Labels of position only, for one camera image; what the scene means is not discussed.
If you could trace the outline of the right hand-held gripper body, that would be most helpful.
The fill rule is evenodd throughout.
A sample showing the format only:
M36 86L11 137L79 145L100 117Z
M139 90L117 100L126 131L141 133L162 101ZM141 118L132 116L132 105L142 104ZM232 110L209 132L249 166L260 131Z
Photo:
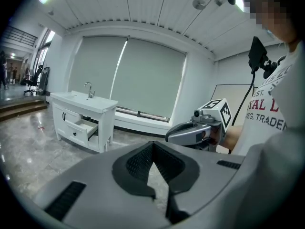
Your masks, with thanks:
M202 132L208 126L222 126L226 135L232 115L225 98L210 100L194 110L190 121L172 127L165 135L165 141L197 150L215 152L217 146L202 141Z

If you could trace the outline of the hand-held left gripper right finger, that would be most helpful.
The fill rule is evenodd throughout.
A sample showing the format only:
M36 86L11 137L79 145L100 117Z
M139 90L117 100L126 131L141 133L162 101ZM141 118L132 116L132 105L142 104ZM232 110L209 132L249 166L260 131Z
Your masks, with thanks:
M166 218L172 224L185 220L190 215L178 208L175 196L192 188L199 177L198 163L159 141L153 143L153 162L169 187Z

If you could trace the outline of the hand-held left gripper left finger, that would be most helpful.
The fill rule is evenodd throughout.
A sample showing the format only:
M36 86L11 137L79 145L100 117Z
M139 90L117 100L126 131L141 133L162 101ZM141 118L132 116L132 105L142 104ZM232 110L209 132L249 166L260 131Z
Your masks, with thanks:
M134 196L156 198L155 190L148 186L149 171L153 165L154 142L150 141L119 157L112 165L115 182Z

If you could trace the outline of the person's right hand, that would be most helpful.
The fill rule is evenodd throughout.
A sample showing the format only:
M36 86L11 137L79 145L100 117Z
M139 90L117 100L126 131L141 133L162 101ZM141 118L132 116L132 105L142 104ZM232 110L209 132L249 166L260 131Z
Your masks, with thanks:
M224 141L225 134L222 126L208 126L202 132L202 141L212 146L217 146Z

